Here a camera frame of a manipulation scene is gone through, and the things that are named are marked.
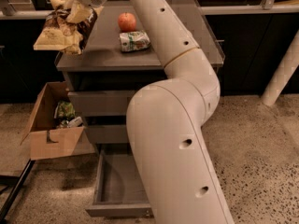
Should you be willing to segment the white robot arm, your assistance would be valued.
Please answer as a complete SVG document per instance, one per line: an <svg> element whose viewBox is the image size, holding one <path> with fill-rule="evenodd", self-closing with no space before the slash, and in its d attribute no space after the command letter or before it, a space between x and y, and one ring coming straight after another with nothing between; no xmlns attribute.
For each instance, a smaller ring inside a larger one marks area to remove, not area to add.
<svg viewBox="0 0 299 224"><path fill-rule="evenodd" d="M75 0L99 7L106 0ZM220 82L165 0L130 0L166 73L139 90L126 127L156 224L235 224L202 135Z"/></svg>

